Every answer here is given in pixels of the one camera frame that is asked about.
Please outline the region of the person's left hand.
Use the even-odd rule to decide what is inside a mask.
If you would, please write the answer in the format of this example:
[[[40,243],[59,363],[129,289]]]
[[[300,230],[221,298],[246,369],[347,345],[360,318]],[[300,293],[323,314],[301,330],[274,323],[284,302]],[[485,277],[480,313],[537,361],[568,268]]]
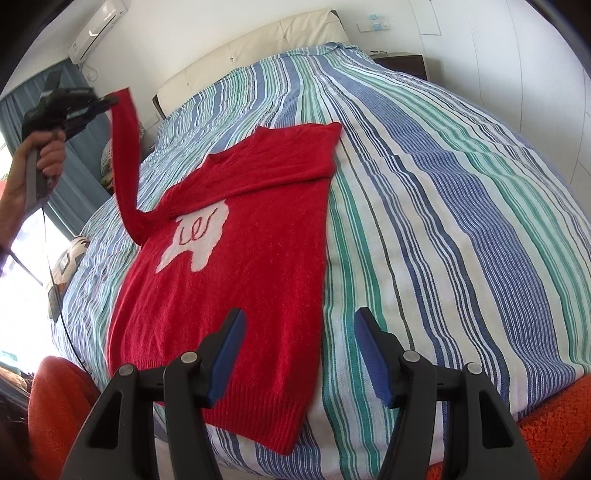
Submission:
[[[58,129],[53,131],[35,131],[31,133],[13,154],[11,168],[7,179],[14,182],[22,181],[27,200],[27,167],[30,159],[35,160],[36,174],[33,175],[33,186],[37,186],[37,178],[43,180],[44,198],[55,188],[64,167],[66,135]]]

